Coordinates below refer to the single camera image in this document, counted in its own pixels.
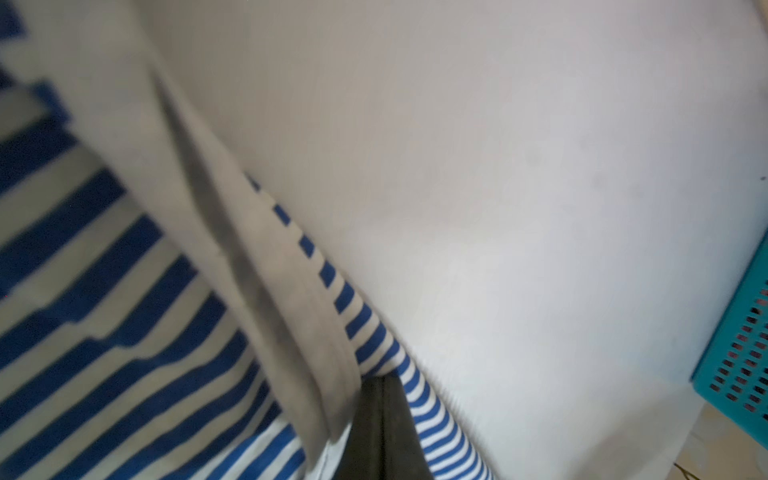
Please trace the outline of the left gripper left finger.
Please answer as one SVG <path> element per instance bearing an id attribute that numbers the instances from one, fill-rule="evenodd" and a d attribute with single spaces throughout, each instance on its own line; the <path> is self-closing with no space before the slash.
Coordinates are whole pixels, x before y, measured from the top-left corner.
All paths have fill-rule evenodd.
<path id="1" fill-rule="evenodd" d="M 366 380 L 334 479 L 383 478 L 383 401 L 384 379 L 376 377 Z"/>

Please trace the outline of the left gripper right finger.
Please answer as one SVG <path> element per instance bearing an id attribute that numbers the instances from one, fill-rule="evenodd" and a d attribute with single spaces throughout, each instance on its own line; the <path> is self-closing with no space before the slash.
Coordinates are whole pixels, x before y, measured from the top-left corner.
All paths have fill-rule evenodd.
<path id="1" fill-rule="evenodd" d="M 400 379 L 383 378 L 382 478 L 432 480 Z"/>

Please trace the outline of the blue white striped tank top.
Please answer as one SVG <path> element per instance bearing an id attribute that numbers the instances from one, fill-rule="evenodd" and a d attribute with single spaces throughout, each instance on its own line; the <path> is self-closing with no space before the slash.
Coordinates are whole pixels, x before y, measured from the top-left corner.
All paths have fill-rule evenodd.
<path id="1" fill-rule="evenodd" d="M 491 478 L 132 2 L 2 3 L 3 478 L 334 479 L 390 374 L 433 479 Z"/>

